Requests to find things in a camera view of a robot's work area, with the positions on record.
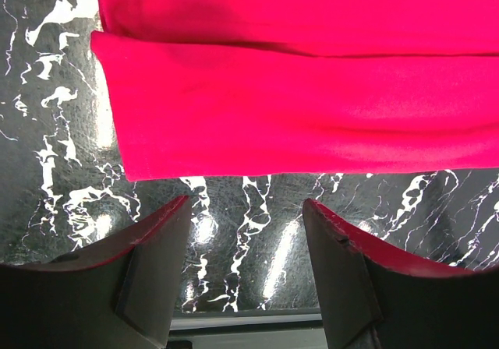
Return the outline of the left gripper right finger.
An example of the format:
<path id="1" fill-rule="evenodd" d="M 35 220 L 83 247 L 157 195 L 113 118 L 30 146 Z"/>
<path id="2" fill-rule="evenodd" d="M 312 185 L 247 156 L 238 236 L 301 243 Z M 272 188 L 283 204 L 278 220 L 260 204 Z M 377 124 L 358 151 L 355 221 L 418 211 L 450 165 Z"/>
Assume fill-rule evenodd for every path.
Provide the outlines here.
<path id="1" fill-rule="evenodd" d="M 313 199 L 303 222 L 330 348 L 497 347 L 497 267 L 414 255 Z"/>

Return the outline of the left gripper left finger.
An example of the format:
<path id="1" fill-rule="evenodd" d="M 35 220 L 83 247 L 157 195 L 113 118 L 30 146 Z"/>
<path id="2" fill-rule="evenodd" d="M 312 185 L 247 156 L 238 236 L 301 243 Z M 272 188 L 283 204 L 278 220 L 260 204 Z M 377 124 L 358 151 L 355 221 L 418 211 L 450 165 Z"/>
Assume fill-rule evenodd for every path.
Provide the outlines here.
<path id="1" fill-rule="evenodd" d="M 48 263 L 2 265 L 2 347 L 166 347 L 190 225 L 180 196 Z"/>

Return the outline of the red t-shirt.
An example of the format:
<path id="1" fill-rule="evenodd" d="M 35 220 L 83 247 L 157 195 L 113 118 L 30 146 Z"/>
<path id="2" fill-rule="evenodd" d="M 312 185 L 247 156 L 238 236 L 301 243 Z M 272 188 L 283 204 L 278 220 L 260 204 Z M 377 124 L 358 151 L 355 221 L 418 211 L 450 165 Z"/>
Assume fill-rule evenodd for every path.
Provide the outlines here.
<path id="1" fill-rule="evenodd" d="M 498 165 L 498 0 L 98 0 L 126 177 Z"/>

